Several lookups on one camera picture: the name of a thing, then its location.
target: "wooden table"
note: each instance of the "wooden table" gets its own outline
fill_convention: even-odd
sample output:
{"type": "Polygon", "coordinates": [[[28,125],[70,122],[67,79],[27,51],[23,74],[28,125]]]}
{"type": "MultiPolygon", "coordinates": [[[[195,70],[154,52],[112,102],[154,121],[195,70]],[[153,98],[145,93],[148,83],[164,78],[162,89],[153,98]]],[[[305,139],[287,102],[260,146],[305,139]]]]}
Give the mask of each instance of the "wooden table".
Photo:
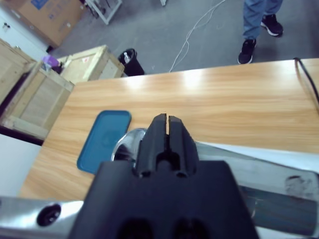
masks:
{"type": "MultiPolygon", "coordinates": [[[[304,60],[319,86],[319,59],[304,60]]],[[[195,140],[319,153],[319,114],[294,61],[191,70],[76,85],[21,190],[82,200],[93,175],[76,161],[100,111],[128,110],[129,130],[167,113],[195,140]]]]}

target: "wooden crate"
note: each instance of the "wooden crate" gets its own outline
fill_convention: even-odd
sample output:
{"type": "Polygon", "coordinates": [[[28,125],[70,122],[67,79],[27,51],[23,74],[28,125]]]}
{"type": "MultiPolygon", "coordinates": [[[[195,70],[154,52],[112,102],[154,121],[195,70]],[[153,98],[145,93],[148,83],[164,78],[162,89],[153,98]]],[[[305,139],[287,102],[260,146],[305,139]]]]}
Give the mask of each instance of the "wooden crate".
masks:
{"type": "Polygon", "coordinates": [[[30,63],[35,61],[20,49],[12,48],[0,39],[0,104],[21,75],[30,70],[30,63]]]}
{"type": "Polygon", "coordinates": [[[59,59],[64,63],[61,76],[76,84],[98,79],[119,78],[124,66],[109,52],[106,45],[59,59]]]}
{"type": "Polygon", "coordinates": [[[67,101],[73,84],[38,62],[16,92],[0,124],[45,139],[67,101]]]}

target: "purple object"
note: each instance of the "purple object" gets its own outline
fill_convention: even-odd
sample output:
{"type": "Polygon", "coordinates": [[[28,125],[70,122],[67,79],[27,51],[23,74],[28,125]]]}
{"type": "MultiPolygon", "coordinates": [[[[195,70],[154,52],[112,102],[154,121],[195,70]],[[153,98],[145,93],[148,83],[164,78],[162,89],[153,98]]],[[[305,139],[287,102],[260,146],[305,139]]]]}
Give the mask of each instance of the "purple object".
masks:
{"type": "Polygon", "coordinates": [[[50,65],[51,67],[59,65],[59,61],[57,59],[55,59],[53,56],[51,56],[51,55],[43,56],[42,57],[42,61],[44,63],[50,65]]]}

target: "metal bowl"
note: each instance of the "metal bowl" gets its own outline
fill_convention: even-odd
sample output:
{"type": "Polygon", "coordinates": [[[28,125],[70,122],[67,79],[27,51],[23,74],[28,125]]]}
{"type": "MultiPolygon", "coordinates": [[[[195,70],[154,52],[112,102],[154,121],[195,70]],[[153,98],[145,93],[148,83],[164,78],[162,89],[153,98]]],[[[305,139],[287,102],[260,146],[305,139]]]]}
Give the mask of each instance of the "metal bowl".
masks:
{"type": "Polygon", "coordinates": [[[146,131],[146,128],[136,128],[127,132],[115,145],[111,161],[128,160],[135,163],[138,157],[140,142],[146,131]]]}

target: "teal plastic tray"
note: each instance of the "teal plastic tray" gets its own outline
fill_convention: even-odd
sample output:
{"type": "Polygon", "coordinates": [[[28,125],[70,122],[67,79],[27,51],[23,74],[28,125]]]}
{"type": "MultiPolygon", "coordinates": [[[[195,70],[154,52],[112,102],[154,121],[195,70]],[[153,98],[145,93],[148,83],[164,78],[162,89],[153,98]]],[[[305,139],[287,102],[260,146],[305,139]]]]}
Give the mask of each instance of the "teal plastic tray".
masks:
{"type": "Polygon", "coordinates": [[[77,167],[96,174],[101,162],[111,161],[113,149],[126,134],[131,119],[128,111],[99,113],[78,158],[77,167]]]}

